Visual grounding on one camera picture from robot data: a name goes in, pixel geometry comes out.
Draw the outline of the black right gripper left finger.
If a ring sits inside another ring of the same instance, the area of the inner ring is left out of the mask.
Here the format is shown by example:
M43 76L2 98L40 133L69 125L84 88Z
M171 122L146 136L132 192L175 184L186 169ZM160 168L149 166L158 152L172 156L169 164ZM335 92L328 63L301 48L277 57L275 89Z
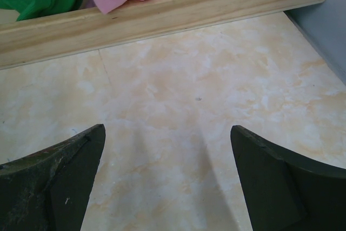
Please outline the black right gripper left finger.
M1 165L1 230L80 230L105 145L97 124Z

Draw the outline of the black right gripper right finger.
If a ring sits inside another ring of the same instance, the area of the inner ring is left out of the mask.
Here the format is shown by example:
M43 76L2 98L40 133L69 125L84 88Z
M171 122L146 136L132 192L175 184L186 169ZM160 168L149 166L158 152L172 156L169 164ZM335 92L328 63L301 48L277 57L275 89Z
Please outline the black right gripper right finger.
M253 230L345 230L345 169L243 126L230 139Z

